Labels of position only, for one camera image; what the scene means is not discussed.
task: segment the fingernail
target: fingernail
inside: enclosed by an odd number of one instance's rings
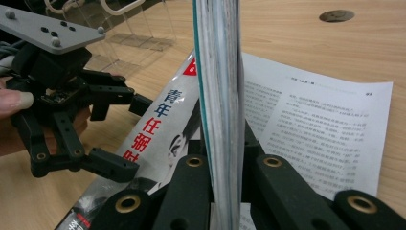
[[[29,92],[20,92],[20,102],[15,105],[15,108],[26,109],[31,107],[34,102],[34,97],[32,93]]]

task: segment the red chinese character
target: red chinese character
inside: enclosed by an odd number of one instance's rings
[[[150,137],[145,136],[143,133],[139,133],[135,137],[134,144],[131,147],[139,152],[143,152],[150,141],[151,141]]]
[[[132,151],[130,151],[130,150],[127,150],[126,152],[125,152],[125,154],[123,155],[123,158],[124,159],[127,159],[127,160],[129,160],[129,161],[132,161],[132,162],[136,162],[137,160],[138,160],[138,156],[139,156],[140,154],[132,154]]]
[[[145,132],[147,132],[147,133],[150,133],[150,134],[154,134],[153,133],[153,130],[155,129],[155,128],[159,128],[158,127],[158,124],[160,124],[161,123],[161,121],[160,120],[155,120],[155,119],[153,119],[153,117],[152,118],[150,118],[147,122],[146,122],[146,125],[144,126],[144,128],[143,128],[143,131],[145,131]]]

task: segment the wooden desk surface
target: wooden desk surface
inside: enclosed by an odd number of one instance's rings
[[[167,3],[176,44],[152,64],[127,76],[131,87],[151,99],[160,93],[193,48],[192,3],[183,0]],[[319,20],[321,13],[332,10],[350,10],[355,16],[341,23]],[[395,83],[378,197],[403,217],[406,217],[405,12],[406,2],[401,0],[241,1],[244,52],[338,79]],[[147,14],[154,14],[153,8]],[[106,121],[90,123],[81,136],[84,145],[88,149],[100,146],[115,150],[139,119],[127,109],[112,106]],[[0,228],[10,230],[55,228],[95,177],[86,171],[64,171],[33,178],[25,151],[1,157],[0,174]]]

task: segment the human hand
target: human hand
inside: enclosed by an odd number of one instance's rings
[[[25,149],[17,129],[11,124],[10,116],[33,104],[33,95],[29,92],[6,89],[7,78],[0,78],[0,156]],[[87,128],[90,109],[82,109],[76,116],[73,126],[78,135]],[[44,136],[50,154],[56,153],[56,139],[49,128],[44,128]]]

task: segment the red logo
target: red logo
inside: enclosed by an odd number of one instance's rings
[[[196,76],[196,61],[192,59],[191,63],[188,65],[188,68],[186,68],[185,72],[183,72],[184,75],[188,76]]]

